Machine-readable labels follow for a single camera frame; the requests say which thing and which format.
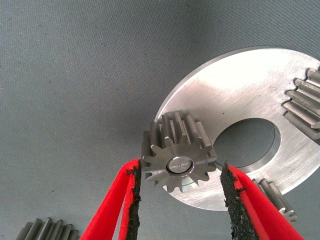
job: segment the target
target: aluminum disc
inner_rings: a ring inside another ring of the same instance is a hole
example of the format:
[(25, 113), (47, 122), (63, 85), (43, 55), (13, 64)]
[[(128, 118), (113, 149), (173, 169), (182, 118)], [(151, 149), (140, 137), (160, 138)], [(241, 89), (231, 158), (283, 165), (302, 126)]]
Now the aluminum disc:
[[(212, 143), (229, 126), (245, 119), (273, 123), (270, 150), (241, 168), (251, 179), (273, 181), (282, 194), (305, 181), (320, 165), (320, 146), (285, 117), (283, 103), (295, 78), (306, 79), (320, 62), (304, 53), (281, 48), (246, 48), (216, 57), (187, 75), (167, 96), (155, 121), (167, 112), (188, 112), (201, 120)], [(190, 206), (225, 211), (221, 171), (209, 172), (199, 188), (171, 195)]]

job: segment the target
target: gray fabric surface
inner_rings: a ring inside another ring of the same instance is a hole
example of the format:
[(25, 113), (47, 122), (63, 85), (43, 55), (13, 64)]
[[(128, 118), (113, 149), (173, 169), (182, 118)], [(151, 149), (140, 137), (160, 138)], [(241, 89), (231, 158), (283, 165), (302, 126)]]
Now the gray fabric surface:
[[(320, 59), (319, 26), (317, 1), (2, 1), (0, 240), (35, 218), (83, 232), (185, 75), (251, 46)], [(319, 239), (319, 180), (286, 194), (305, 239)], [(231, 239), (227, 212), (146, 182), (141, 196), (139, 240)]]

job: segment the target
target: gear hub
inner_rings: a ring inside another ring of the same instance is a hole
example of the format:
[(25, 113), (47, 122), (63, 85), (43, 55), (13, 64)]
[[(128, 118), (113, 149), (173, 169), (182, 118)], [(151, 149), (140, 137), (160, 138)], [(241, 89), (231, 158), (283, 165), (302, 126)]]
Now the gear hub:
[(152, 122), (143, 133), (142, 171), (148, 182), (172, 193), (185, 192), (188, 186), (208, 181), (207, 172), (216, 170), (217, 154), (201, 122), (179, 112), (162, 115), (161, 123)]

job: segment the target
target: small metal gear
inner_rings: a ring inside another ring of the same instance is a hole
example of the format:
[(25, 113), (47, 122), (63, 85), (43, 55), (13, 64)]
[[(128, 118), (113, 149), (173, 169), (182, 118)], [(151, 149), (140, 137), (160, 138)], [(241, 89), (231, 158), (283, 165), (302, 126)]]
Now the small metal gear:
[(296, 212), (272, 181), (268, 182), (264, 178), (260, 182), (257, 182), (256, 179), (253, 179), (252, 181), (278, 209), (279, 213), (285, 217), (285, 219), (287, 219), (291, 224), (297, 222)]
[(283, 107), (285, 118), (313, 140), (320, 139), (320, 71), (309, 69), (307, 79), (294, 80), (296, 90), (289, 90), (291, 98)]
[(217, 154), (201, 122), (179, 112), (162, 115), (161, 123), (152, 122), (143, 133), (142, 171), (148, 182), (166, 186), (172, 193), (187, 186), (198, 187), (208, 181), (208, 172), (216, 170)]

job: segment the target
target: partial gear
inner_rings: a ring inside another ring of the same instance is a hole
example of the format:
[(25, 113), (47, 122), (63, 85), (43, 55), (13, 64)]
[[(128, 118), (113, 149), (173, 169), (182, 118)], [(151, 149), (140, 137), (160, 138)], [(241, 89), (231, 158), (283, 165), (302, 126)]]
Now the partial gear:
[(216, 170), (217, 154), (202, 123), (179, 112), (162, 115), (161, 123), (152, 122), (143, 133), (142, 172), (148, 182), (172, 193), (198, 187), (198, 180), (208, 181), (208, 172)]
[(320, 139), (320, 71), (309, 69), (307, 79), (294, 80), (296, 90), (289, 90), (291, 98), (283, 107), (285, 118), (313, 140)]

